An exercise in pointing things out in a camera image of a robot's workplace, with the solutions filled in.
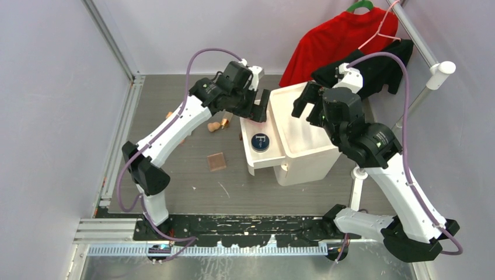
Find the dark blue round jar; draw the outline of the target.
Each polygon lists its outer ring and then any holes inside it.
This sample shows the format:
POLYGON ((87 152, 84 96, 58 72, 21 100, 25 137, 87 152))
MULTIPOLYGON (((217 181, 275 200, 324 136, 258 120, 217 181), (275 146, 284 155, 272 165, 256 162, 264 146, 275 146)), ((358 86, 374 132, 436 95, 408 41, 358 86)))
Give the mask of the dark blue round jar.
POLYGON ((270 138, 264 133, 257 133, 251 137, 251 147, 255 152, 265 152, 270 146, 270 138))

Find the white top drawer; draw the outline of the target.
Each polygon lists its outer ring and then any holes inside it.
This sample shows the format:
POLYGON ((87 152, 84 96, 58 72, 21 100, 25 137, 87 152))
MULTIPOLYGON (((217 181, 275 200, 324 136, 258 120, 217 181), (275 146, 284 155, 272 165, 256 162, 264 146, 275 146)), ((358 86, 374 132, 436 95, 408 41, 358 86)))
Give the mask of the white top drawer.
POLYGON ((247 169, 252 176, 255 175, 256 169, 279 166, 283 164, 283 161, 285 160, 285 153, 283 151, 270 103, 267 105, 266 112, 267 121, 263 123, 254 122, 245 118, 240 119, 247 169), (252 144, 252 138, 257 134, 265 136, 269 141, 268 148, 261 152, 255 150, 252 144))

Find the pink square pad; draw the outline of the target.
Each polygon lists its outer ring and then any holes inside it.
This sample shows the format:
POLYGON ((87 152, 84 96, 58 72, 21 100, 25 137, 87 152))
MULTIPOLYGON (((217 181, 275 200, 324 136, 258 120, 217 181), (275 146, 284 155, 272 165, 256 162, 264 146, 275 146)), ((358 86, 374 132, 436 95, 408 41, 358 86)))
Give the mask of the pink square pad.
POLYGON ((255 120, 249 120, 250 123, 255 124, 255 125, 260 125, 266 122, 266 120, 261 120, 261 121, 255 121, 255 120))

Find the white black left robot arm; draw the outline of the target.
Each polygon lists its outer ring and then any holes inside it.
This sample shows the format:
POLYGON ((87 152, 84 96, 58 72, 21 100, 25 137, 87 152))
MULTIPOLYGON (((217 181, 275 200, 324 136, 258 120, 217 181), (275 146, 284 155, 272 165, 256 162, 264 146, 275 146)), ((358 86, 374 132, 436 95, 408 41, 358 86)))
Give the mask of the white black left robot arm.
POLYGON ((155 240, 165 240, 170 233, 165 199, 170 176, 162 170, 167 158, 198 126, 218 112, 266 122, 270 91, 264 89, 260 101, 255 100, 263 74, 260 66, 248 66, 245 60, 231 61, 214 78, 199 79, 187 92, 186 101, 149 135, 135 144, 128 141, 123 145, 126 170, 143 196, 144 212, 150 221, 147 232, 155 240))

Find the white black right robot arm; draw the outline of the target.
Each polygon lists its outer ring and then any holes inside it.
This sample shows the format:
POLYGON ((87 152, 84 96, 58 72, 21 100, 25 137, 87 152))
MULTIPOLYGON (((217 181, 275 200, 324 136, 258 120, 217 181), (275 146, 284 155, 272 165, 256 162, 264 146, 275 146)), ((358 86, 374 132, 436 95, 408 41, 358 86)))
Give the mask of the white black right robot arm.
POLYGON ((393 216, 371 215, 337 204, 323 217, 323 228, 333 240, 361 236, 382 243, 406 263, 432 261, 443 253, 441 241, 454 236, 459 224, 436 212, 403 161, 405 152, 392 130, 367 122, 359 95, 346 87, 323 87, 308 82, 294 101, 293 117, 307 106, 307 121, 323 128, 332 144, 362 168, 393 206, 393 216))

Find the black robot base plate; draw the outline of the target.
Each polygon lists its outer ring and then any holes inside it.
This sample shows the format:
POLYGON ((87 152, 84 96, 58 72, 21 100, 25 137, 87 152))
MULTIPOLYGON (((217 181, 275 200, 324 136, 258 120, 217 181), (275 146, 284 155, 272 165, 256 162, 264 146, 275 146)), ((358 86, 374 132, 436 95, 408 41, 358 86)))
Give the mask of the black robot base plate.
POLYGON ((196 237, 197 247, 312 247, 324 240, 341 240, 344 233, 321 216, 171 215, 158 229, 178 238, 196 237))

